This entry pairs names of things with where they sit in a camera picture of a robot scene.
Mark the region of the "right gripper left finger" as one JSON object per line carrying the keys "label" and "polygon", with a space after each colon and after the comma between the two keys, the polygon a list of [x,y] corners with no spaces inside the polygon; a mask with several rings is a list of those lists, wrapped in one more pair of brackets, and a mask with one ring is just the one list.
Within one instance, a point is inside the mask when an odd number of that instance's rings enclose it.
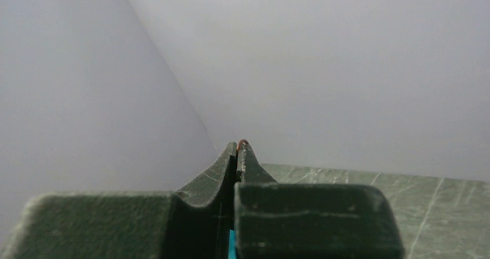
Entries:
{"label": "right gripper left finger", "polygon": [[51,193],[31,199],[2,258],[227,258],[236,148],[177,191]]}

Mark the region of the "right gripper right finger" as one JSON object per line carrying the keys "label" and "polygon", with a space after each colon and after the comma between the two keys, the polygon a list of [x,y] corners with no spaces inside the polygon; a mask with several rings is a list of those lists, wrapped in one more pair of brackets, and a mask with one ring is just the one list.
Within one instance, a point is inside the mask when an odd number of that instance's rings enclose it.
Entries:
{"label": "right gripper right finger", "polygon": [[234,186],[237,258],[403,258],[386,196],[363,184],[279,183],[240,142]]}

